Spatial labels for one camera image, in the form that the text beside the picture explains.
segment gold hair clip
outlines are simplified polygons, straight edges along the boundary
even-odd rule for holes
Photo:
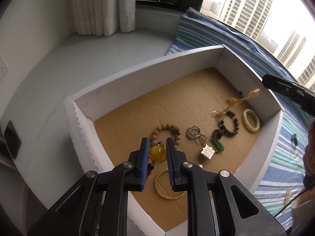
[[[260,89],[254,89],[252,90],[250,93],[248,93],[248,95],[244,98],[229,98],[226,103],[228,104],[227,108],[222,110],[222,111],[213,111],[212,112],[212,117],[216,120],[216,121],[221,121],[224,116],[226,115],[226,112],[230,109],[230,107],[232,106],[237,106],[239,103],[242,103],[245,100],[248,100],[250,98],[255,98],[259,95],[260,93]]]

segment yellow bead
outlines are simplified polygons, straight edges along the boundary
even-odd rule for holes
[[[152,162],[159,162],[165,159],[166,151],[163,146],[155,145],[151,147],[149,155]]]

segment electrical outlet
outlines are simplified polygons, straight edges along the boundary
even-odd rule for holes
[[[3,56],[0,55],[0,81],[6,72],[7,72],[7,63],[5,62]]]

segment perforated square pendant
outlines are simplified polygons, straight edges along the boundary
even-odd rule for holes
[[[201,154],[207,159],[211,159],[213,154],[215,154],[215,151],[212,149],[212,147],[208,146],[207,144],[201,148],[201,150]]]

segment silver rivet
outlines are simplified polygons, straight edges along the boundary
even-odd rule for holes
[[[220,175],[223,177],[228,177],[230,175],[230,173],[227,170],[221,170]]]
[[[89,178],[95,177],[95,171],[90,170],[90,171],[86,172],[86,176]]]
[[[186,162],[183,163],[183,166],[185,168],[191,168],[193,166],[193,164],[190,161],[186,161]]]
[[[132,163],[131,162],[129,162],[129,161],[126,161],[126,162],[124,162],[124,164],[123,164],[123,166],[124,166],[124,168],[131,168],[132,167]]]

